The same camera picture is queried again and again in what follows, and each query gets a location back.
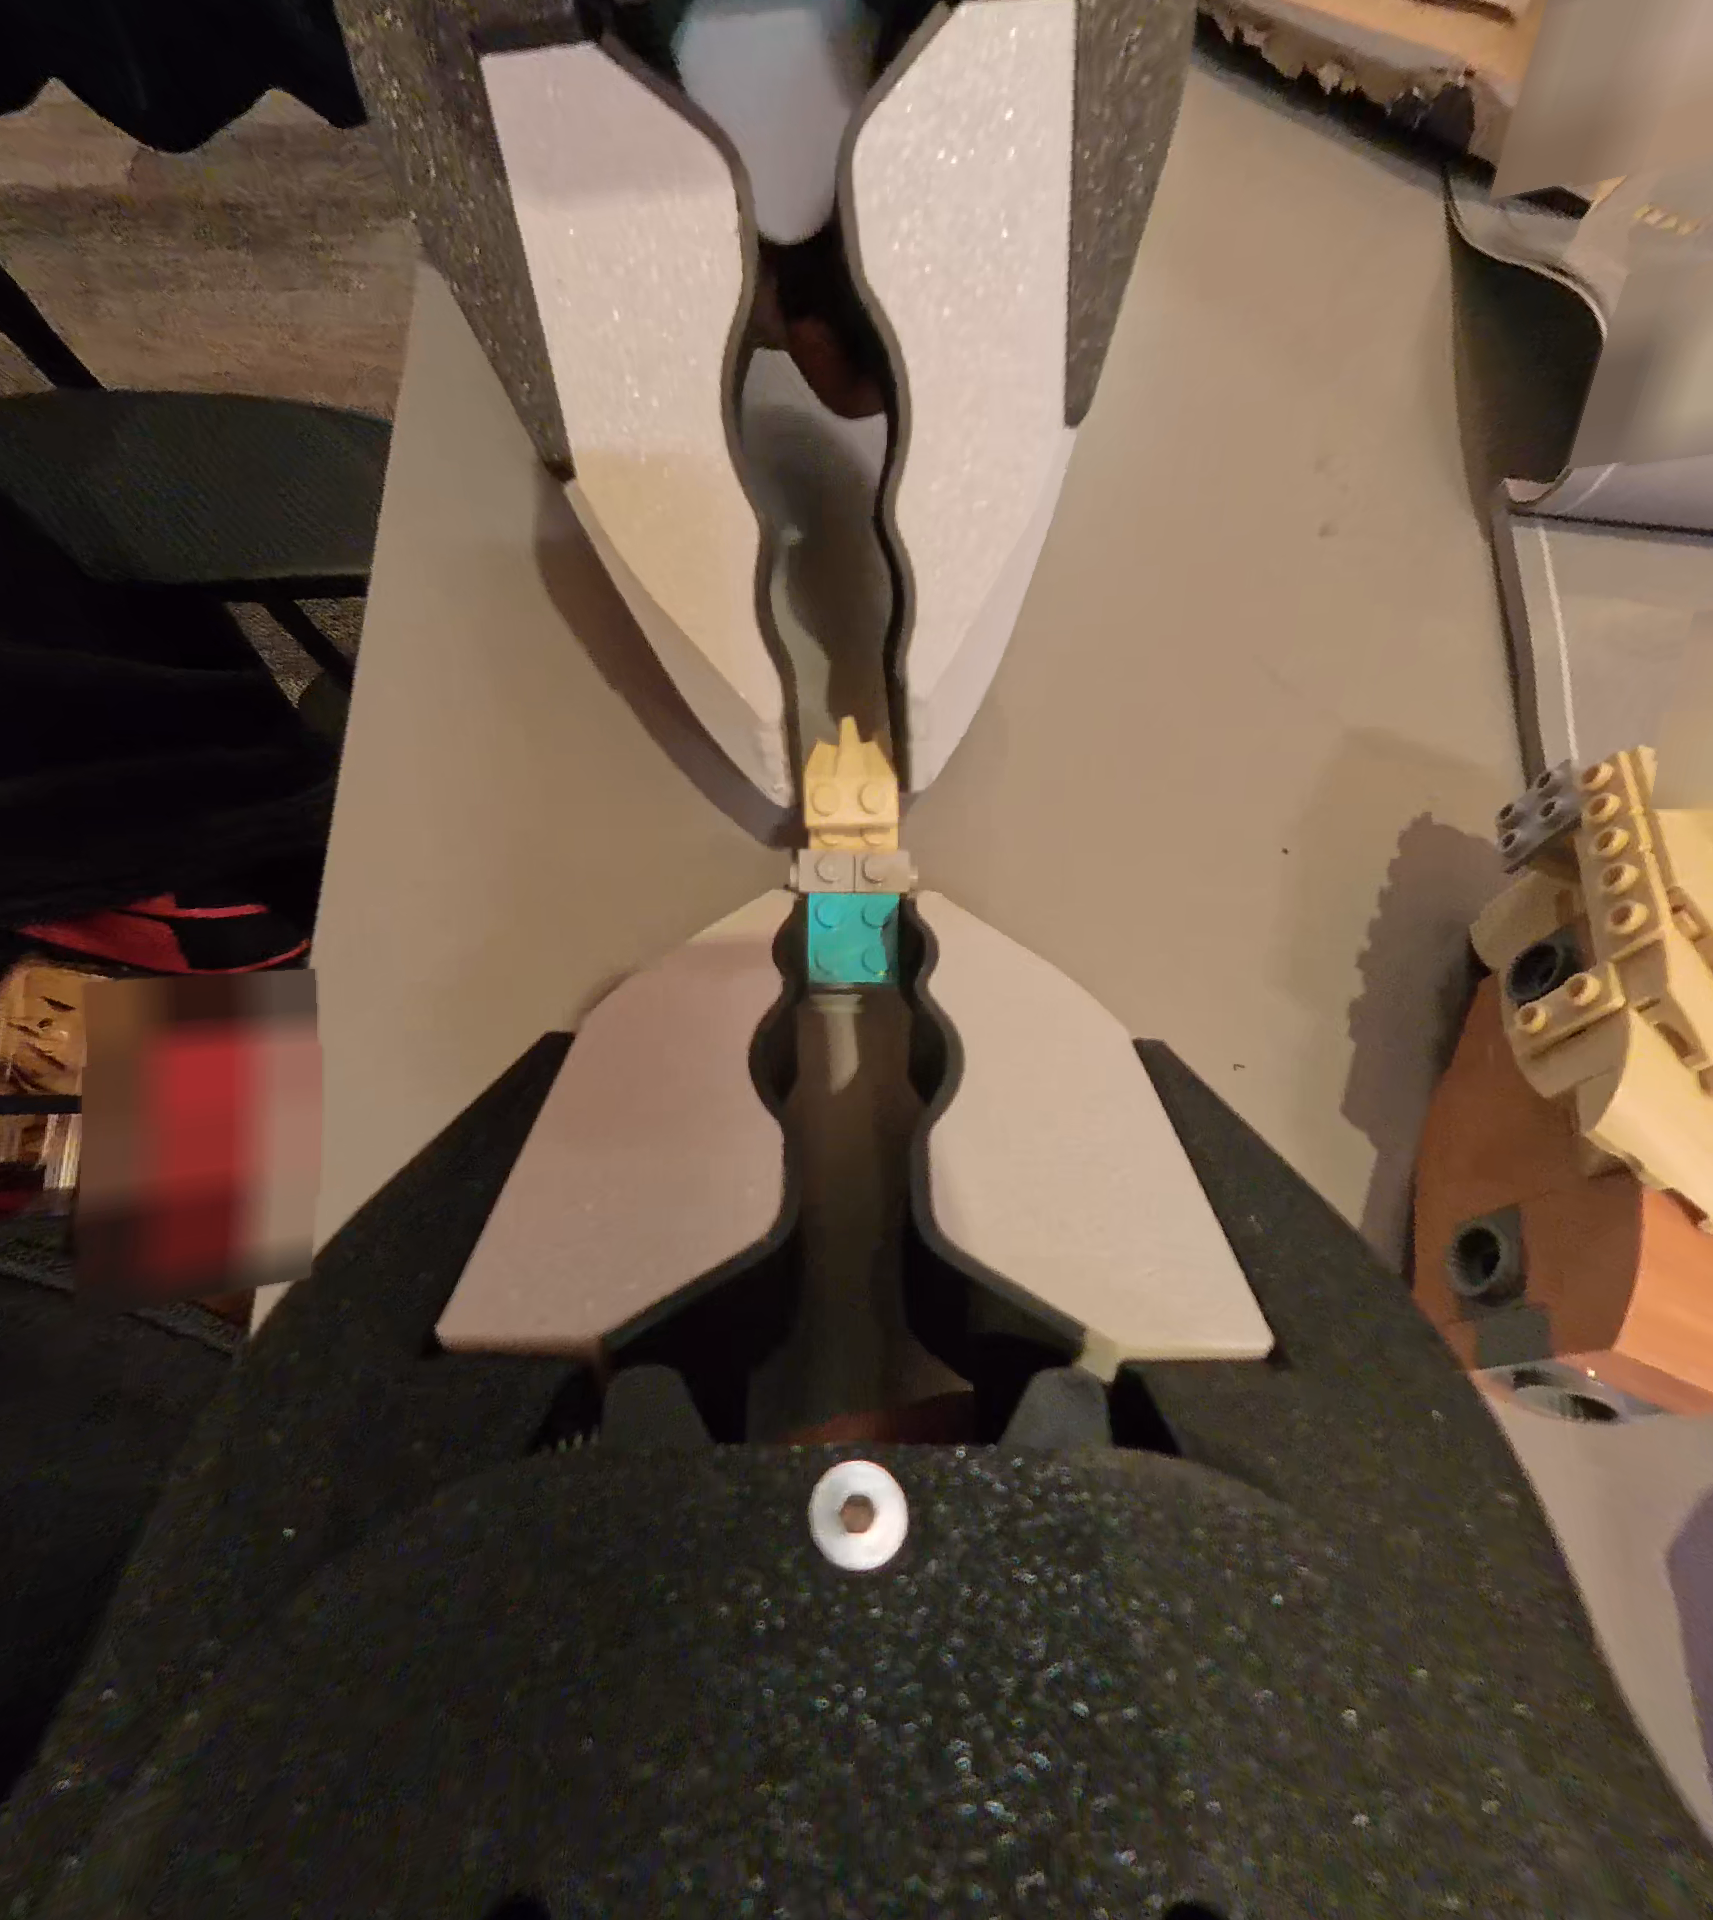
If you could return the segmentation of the grey desk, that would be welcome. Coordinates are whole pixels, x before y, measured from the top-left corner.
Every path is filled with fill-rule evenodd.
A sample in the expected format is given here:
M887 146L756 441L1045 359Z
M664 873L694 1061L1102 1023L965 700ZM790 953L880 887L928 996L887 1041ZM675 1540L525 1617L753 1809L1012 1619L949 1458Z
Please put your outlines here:
M1018 631L914 838L1389 1268L1481 836L1523 784L1448 275L1424 168L1195 72ZM319 1236L777 875L604 683L629 666L649 646L418 267L319 905Z

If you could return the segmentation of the person's left hand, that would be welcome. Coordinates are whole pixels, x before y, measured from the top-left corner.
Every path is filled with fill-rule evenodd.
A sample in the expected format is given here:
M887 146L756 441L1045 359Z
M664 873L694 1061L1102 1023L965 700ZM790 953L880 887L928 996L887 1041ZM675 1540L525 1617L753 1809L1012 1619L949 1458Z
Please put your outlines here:
M757 238L753 347L782 351L839 417L877 417L893 397L891 359L860 299L840 229L805 241Z

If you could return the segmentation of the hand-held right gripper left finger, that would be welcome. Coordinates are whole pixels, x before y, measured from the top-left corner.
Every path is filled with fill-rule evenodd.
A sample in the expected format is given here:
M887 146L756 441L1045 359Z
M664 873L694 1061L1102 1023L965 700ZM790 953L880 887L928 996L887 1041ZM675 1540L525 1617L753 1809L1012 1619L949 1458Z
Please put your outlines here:
M437 1324L447 1350L592 1351L777 1226L749 1050L792 910L753 899L587 1014Z

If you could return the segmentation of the person's left forearm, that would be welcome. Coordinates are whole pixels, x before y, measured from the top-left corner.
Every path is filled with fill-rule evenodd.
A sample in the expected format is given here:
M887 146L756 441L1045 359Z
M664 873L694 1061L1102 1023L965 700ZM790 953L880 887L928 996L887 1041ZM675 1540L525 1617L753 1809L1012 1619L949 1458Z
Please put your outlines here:
M330 2L0 2L0 116L49 83L158 154L193 154L271 90L365 124Z

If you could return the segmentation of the tan pointed brick piece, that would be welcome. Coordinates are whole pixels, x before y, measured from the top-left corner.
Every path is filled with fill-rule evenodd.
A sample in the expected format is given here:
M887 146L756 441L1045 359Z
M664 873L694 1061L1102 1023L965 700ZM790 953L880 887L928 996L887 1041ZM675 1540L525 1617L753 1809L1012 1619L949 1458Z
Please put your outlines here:
M855 716L839 721L832 743L817 743L801 770L805 829L810 818L887 818L901 823L901 796L887 752L866 739Z

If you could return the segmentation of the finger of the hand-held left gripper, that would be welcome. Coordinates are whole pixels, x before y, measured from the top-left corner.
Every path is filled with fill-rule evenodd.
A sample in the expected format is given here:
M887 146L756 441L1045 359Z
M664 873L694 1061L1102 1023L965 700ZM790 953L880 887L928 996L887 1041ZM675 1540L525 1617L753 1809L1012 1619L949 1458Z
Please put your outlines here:
M1057 513L1076 13L934 5L844 137L844 244L893 375L893 746L928 790L999 673Z
M542 343L564 491L694 721L797 813L795 676L740 448L748 179L713 120L611 40L481 54Z

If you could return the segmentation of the red black tool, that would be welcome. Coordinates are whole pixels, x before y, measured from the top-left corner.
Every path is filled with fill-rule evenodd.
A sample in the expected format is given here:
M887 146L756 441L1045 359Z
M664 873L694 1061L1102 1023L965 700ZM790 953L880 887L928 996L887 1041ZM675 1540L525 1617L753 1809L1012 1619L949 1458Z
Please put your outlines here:
M312 931L252 899L150 895L121 905L29 921L17 935L75 964L147 976L236 976L304 967Z

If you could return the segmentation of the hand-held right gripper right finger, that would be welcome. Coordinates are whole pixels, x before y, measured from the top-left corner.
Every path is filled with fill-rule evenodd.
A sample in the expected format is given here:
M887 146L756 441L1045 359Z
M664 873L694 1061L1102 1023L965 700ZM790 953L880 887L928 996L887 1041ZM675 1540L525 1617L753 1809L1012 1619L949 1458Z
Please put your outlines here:
M1272 1329L1124 1024L956 900L918 893L917 919L961 1063L927 1150L934 1231L1065 1320L1100 1379L1268 1358Z

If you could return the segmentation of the tan brown brick ship model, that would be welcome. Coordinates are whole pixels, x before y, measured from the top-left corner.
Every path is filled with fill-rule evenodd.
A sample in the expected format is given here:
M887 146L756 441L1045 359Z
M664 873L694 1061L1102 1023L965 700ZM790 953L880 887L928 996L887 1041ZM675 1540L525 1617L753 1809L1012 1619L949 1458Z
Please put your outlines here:
M1660 807L1657 752L1624 749L1541 773L1498 849L1415 1301L1515 1399L1713 1415L1713 807Z

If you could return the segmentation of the black office chair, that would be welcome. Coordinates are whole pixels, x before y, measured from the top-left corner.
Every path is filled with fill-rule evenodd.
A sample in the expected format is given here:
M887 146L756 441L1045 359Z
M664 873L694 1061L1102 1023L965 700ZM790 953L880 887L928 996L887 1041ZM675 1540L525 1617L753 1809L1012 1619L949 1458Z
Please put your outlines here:
M321 402L110 389L0 266L0 334L46 389L0 397L0 491L88 576L252 604L348 690L307 603L363 599L389 421Z

